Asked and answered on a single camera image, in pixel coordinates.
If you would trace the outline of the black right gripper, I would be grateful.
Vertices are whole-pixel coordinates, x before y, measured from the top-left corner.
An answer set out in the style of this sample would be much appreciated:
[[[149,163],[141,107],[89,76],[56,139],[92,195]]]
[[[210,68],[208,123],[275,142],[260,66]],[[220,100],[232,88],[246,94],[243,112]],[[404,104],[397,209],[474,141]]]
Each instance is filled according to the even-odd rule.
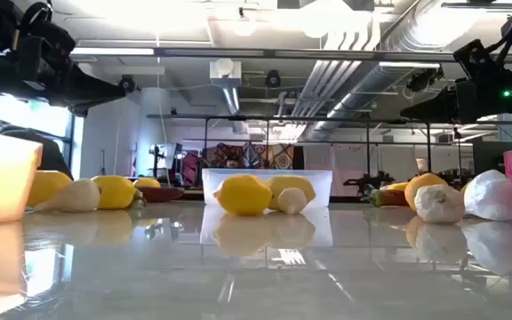
[[[427,123],[460,124],[475,122],[492,114],[490,104],[497,99],[497,76],[461,78],[453,87],[445,86],[432,99],[422,101],[400,111],[400,116]]]

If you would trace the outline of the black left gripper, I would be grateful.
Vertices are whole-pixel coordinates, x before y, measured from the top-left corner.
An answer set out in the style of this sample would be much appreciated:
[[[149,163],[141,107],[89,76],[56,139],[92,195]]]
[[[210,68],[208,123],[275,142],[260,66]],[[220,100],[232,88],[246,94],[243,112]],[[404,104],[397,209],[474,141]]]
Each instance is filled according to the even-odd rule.
[[[86,74],[77,64],[71,66],[66,81],[61,72],[43,60],[18,61],[16,67],[19,78],[15,91],[17,98],[68,105],[68,110],[75,116],[87,116],[90,108],[126,96],[122,87]]]

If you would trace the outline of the orange-yellow lemon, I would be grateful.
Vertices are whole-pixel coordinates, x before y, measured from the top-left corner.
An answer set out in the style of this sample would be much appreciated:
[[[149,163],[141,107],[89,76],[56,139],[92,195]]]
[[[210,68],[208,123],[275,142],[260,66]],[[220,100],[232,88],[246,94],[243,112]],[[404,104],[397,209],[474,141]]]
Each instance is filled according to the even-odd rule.
[[[416,211],[415,197],[417,195],[417,191],[419,188],[425,187],[425,186],[446,185],[446,184],[447,184],[447,182],[445,180],[443,180],[438,175],[435,175],[432,172],[427,172],[427,173],[421,174],[419,176],[412,178],[408,182],[408,184],[404,190],[405,200],[408,203],[408,205],[410,206],[410,208],[413,211]]]

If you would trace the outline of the white garlic bulb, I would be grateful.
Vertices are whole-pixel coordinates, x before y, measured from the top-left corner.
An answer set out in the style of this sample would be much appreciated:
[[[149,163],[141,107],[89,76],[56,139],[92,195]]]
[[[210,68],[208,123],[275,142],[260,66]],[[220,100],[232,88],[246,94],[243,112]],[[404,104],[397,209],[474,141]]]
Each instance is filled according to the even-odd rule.
[[[70,182],[56,195],[34,207],[36,212],[91,212],[98,208],[100,187],[92,180]]]
[[[306,195],[299,188],[286,188],[277,197],[278,210],[287,214],[300,213],[307,204]]]
[[[512,187],[505,174],[489,170],[475,176],[464,191],[466,214],[486,220],[512,220]]]
[[[417,215],[428,223],[455,224],[465,214],[463,194],[448,185],[420,187],[414,205]]]

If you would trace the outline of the dark red chili pepper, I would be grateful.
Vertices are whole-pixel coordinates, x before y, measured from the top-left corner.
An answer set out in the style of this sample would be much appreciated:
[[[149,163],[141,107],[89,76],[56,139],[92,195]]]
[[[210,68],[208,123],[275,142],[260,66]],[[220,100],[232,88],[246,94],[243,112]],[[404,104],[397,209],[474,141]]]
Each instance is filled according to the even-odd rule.
[[[153,188],[138,186],[137,189],[148,203],[166,203],[175,199],[179,199],[184,195],[184,191],[180,188]]]

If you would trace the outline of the black track spotlight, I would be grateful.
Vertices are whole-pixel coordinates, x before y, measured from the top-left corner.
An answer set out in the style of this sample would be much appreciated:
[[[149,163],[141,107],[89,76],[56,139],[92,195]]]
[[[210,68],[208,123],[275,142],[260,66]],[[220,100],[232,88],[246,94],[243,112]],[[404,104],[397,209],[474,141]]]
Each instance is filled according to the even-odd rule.
[[[406,84],[411,92],[420,92],[432,85],[436,80],[444,77],[444,71],[441,67],[424,68],[414,73]]]

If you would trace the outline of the white light bar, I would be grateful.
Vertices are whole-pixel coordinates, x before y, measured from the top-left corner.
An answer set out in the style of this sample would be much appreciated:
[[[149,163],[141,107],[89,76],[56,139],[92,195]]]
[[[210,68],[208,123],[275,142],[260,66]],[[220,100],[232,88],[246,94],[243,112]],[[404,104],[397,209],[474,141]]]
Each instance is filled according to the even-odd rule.
[[[151,48],[107,48],[107,47],[77,47],[71,55],[88,56],[153,56],[155,50]]]

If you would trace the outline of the dark cabinet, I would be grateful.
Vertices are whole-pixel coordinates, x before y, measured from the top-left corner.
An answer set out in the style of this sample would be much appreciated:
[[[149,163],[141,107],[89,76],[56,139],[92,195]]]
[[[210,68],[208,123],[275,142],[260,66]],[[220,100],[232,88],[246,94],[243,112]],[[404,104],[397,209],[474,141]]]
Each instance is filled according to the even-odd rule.
[[[505,172],[504,153],[512,150],[512,142],[477,141],[473,143],[475,175],[489,170]]]

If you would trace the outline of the black background robot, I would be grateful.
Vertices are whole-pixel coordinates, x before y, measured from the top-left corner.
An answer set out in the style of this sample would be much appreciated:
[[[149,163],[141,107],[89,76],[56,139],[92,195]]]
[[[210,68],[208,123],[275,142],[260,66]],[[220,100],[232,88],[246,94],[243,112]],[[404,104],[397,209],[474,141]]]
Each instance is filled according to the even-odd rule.
[[[348,179],[343,182],[343,185],[357,187],[358,196],[368,196],[374,189],[379,189],[381,186],[389,185],[394,181],[395,179],[389,173],[378,171],[374,176],[366,173],[360,178]]]

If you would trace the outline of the orange plastic bin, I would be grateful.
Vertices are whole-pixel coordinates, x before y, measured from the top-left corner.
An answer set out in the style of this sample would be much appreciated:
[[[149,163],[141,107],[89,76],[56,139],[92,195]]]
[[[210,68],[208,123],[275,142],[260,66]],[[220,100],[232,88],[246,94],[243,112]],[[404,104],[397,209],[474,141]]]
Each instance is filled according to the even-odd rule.
[[[0,223],[23,216],[42,151],[40,143],[0,135]]]

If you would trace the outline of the white ceiling box fixture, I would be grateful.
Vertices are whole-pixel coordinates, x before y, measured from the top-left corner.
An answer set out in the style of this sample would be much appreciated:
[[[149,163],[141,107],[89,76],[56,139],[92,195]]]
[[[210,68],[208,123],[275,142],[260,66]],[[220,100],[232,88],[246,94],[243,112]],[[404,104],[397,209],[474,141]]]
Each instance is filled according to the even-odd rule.
[[[209,64],[209,78],[220,88],[236,88],[242,84],[242,64],[230,58],[220,58]]]

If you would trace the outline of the clear plastic bin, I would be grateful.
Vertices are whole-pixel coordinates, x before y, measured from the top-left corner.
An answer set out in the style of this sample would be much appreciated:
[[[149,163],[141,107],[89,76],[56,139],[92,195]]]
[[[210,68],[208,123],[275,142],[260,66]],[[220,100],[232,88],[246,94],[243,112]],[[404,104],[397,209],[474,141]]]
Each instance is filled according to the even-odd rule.
[[[332,171],[326,170],[272,170],[272,169],[226,169],[204,168],[202,170],[204,203],[217,205],[213,193],[228,176],[251,174],[261,180],[277,175],[297,175],[305,177],[313,186],[316,197],[308,204],[310,208],[327,207],[330,203]]]

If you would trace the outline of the black overhead crossbar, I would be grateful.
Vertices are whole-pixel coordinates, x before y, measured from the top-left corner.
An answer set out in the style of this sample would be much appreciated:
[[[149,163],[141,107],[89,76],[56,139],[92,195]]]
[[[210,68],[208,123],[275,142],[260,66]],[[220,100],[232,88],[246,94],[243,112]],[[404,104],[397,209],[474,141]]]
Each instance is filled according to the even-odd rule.
[[[327,51],[296,49],[242,49],[242,48],[180,48],[159,47],[153,56],[159,58],[235,58],[274,60],[357,60],[453,63],[449,52],[384,52],[384,51]]]

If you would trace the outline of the colourful patterned tapestry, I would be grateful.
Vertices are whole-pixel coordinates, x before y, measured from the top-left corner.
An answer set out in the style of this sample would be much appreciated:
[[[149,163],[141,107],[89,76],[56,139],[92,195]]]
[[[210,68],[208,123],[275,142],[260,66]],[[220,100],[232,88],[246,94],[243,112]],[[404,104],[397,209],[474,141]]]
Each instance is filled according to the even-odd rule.
[[[256,144],[242,146],[218,143],[202,151],[205,167],[291,170],[295,147],[291,144]]]

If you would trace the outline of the black background rack frame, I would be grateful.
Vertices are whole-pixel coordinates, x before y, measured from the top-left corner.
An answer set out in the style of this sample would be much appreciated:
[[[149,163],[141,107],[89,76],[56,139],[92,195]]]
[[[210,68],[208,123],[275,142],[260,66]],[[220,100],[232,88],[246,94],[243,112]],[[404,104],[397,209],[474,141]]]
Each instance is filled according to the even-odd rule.
[[[147,119],[159,120],[194,120],[204,122],[204,136],[198,141],[203,143],[200,156],[196,160],[199,169],[211,168],[204,166],[202,151],[214,147],[218,143],[242,146],[245,142],[256,144],[291,144],[295,147],[293,168],[291,170],[328,170],[340,180],[340,184],[348,179],[357,179],[364,174],[374,176],[378,171],[389,173],[394,182],[408,180],[418,172],[416,159],[428,160],[428,171],[451,179],[449,173],[454,165],[463,170],[463,151],[458,145],[433,142],[426,138],[422,142],[372,140],[372,120],[367,118],[351,119],[353,127],[364,134],[359,140],[306,140],[304,138],[283,138],[274,133],[275,128],[286,131],[290,128],[301,129],[311,124],[308,117],[278,116],[200,116],[200,115],[153,115]],[[229,122],[232,126],[245,127],[255,123],[264,132],[256,137],[229,139],[209,137],[210,125],[218,122]]]

